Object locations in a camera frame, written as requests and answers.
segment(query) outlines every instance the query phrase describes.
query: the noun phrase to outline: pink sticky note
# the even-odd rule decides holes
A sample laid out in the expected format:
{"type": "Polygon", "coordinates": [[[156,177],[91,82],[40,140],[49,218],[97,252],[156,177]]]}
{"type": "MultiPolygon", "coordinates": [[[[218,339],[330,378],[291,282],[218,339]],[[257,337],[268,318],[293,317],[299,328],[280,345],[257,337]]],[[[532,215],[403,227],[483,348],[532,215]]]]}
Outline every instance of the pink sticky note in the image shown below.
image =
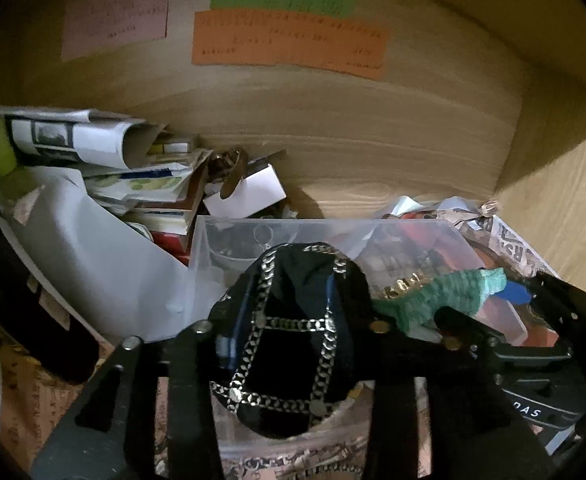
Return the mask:
{"type": "Polygon", "coordinates": [[[166,37],[168,0],[68,0],[62,60],[166,37]]]}

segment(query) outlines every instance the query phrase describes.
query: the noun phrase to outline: black fabric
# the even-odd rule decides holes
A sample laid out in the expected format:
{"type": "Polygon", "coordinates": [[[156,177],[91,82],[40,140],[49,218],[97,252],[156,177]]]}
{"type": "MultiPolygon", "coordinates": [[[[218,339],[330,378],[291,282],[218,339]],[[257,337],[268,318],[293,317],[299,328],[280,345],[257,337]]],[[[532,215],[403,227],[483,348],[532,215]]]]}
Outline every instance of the black fabric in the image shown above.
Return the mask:
{"type": "MultiPolygon", "coordinates": [[[[327,304],[330,304],[337,340],[324,402],[332,404],[345,399],[357,382],[349,327],[353,322],[368,325],[374,312],[368,283],[355,263],[343,255],[310,251],[308,247],[307,244],[284,244],[274,248],[274,276],[264,313],[268,317],[323,320],[327,304]],[[337,258],[345,263],[345,272],[334,271],[337,258]]],[[[222,386],[230,386],[245,356],[258,304],[263,258],[264,254],[240,276],[208,317],[218,333],[220,367],[216,370],[215,382],[222,386]]],[[[322,331],[263,330],[244,390],[279,399],[309,400],[323,340],[322,331]]],[[[227,397],[220,393],[215,395],[227,405],[227,397]]],[[[275,438],[305,433],[311,418],[307,413],[278,412],[250,404],[240,404],[237,415],[252,430],[275,438]]]]}

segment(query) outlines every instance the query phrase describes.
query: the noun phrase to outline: green knitted item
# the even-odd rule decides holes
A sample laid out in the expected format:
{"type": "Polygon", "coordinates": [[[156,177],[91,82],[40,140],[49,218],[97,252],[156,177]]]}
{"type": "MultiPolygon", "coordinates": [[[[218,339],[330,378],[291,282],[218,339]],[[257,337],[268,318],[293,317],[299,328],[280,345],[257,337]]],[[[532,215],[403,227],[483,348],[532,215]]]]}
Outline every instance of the green knitted item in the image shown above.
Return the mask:
{"type": "Polygon", "coordinates": [[[506,274],[498,269],[459,270],[436,276],[405,296],[392,300],[373,300],[373,309],[393,317],[397,328],[408,333],[411,328],[433,319],[443,306],[450,306],[474,316],[484,301],[506,287],[506,274]]]}

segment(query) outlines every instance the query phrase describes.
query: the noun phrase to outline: red paper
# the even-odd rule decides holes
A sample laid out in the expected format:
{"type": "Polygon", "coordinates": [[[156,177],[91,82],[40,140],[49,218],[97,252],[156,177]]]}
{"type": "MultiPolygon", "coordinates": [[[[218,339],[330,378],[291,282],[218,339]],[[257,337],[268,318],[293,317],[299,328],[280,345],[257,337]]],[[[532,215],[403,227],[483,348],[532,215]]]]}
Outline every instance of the red paper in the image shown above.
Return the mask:
{"type": "Polygon", "coordinates": [[[168,0],[69,0],[62,60],[166,37],[168,0]]]}
{"type": "Polygon", "coordinates": [[[292,63],[380,79],[388,31],[291,10],[195,13],[193,64],[292,63]]]}

